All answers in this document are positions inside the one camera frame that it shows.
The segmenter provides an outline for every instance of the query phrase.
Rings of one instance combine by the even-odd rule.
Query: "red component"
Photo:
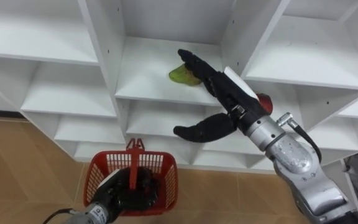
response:
[[[267,111],[269,115],[271,115],[273,112],[273,103],[270,96],[264,93],[258,93],[256,95],[258,96],[259,102],[262,105],[262,107]]]
[[[137,168],[150,169],[160,184],[158,199],[154,206],[143,212],[122,212],[121,216],[160,215],[171,210],[178,198],[178,169],[173,156],[167,152],[145,151],[141,139],[132,138],[126,151],[103,151],[97,153],[89,165],[85,179],[84,206],[88,206],[98,185],[116,169],[131,168],[129,185],[136,187]]]

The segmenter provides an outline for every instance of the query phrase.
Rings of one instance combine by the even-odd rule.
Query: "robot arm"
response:
[[[273,162],[276,173],[290,186],[296,205],[311,223],[358,224],[355,206],[323,172],[319,149],[291,114],[274,121],[255,93],[230,68],[224,73],[217,72],[189,51],[179,50],[178,53],[186,68],[203,81],[228,114],[212,115],[188,128],[175,127],[175,134],[188,141],[208,142],[239,128]],[[288,135],[282,129],[286,124],[305,136],[312,147]]]

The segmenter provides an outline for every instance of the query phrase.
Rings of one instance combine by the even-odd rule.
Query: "wooden floor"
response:
[[[87,168],[30,123],[0,121],[0,223],[42,223],[59,208],[82,209]],[[179,184],[171,212],[116,223],[307,223],[288,187],[274,175],[179,170]]]

